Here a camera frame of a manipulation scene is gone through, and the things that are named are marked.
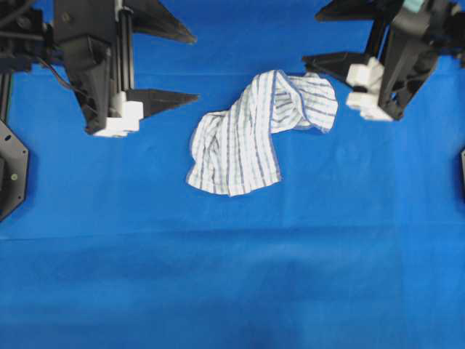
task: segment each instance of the blue tablecloth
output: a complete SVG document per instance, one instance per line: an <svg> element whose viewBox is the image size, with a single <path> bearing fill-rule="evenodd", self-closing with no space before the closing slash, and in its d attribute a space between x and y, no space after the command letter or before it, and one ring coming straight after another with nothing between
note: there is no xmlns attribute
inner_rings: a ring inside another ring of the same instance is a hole
<svg viewBox="0 0 465 349"><path fill-rule="evenodd" d="M258 73L364 49L371 24L317 23L323 0L164 4L198 43L135 36L137 86L201 100L127 139L85 135L49 71L15 76L31 167L0 225L0 348L463 348L458 63L441 58L400 123L362 120L334 81L329 135L273 136L282 183L212 196L185 184L202 115Z"/></svg>

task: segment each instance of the cable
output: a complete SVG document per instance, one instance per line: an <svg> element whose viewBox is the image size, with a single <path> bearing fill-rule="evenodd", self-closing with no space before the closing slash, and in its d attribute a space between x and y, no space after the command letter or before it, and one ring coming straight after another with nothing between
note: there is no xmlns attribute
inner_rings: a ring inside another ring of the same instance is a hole
<svg viewBox="0 0 465 349"><path fill-rule="evenodd" d="M18 7L15 11L0 19L0 28L3 28L5 25L9 25L12 21L16 20L19 16L26 12L34 2L36 2L36 0L27 0L24 5Z"/></svg>
<svg viewBox="0 0 465 349"><path fill-rule="evenodd" d="M74 92L80 93L81 95L85 96L85 94L80 89L78 89L77 87L74 87L73 85L66 82L66 80L64 78L62 78L61 75L56 71L56 69L53 68L47 61L43 60L40 57L35 57L35 58L42 65L44 65L46 68L48 68L52 72L53 76L58 80L58 82L60 83L61 86L65 87L66 89L73 90Z"/></svg>

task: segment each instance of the crumpled cloth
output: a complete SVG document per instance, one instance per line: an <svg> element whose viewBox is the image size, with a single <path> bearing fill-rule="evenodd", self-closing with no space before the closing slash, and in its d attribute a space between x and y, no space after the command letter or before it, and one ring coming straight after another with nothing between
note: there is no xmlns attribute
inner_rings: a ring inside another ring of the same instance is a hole
<svg viewBox="0 0 465 349"><path fill-rule="evenodd" d="M238 196L280 182L271 134L311 127L329 132L337 109L333 87L315 73L260 74L231 109L202 118L191 141L195 164L187 183Z"/></svg>

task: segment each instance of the white towel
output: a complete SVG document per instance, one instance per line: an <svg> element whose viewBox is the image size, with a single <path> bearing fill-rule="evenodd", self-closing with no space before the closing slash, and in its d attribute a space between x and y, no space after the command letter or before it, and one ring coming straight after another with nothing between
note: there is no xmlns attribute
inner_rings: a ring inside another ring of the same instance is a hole
<svg viewBox="0 0 465 349"><path fill-rule="evenodd" d="M187 183L209 193L237 196L281 181L271 134L333 127L338 103L317 74L270 71L254 78L229 111L206 114L191 142L195 165Z"/></svg>

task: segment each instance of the blue backdrop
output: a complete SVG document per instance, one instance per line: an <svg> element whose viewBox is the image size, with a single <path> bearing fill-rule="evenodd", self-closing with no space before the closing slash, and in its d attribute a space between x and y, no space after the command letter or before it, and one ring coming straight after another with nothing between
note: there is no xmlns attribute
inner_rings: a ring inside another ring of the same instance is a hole
<svg viewBox="0 0 465 349"><path fill-rule="evenodd" d="M137 35L137 86L201 100L127 139L86 136L49 71L15 76L31 167L0 225L0 348L463 348L458 63L442 58L395 124L363 121L335 82L329 135L273 136L282 183L216 197L185 184L202 115L258 73L362 50L371 24L316 23L323 0L164 4L198 43Z"/></svg>

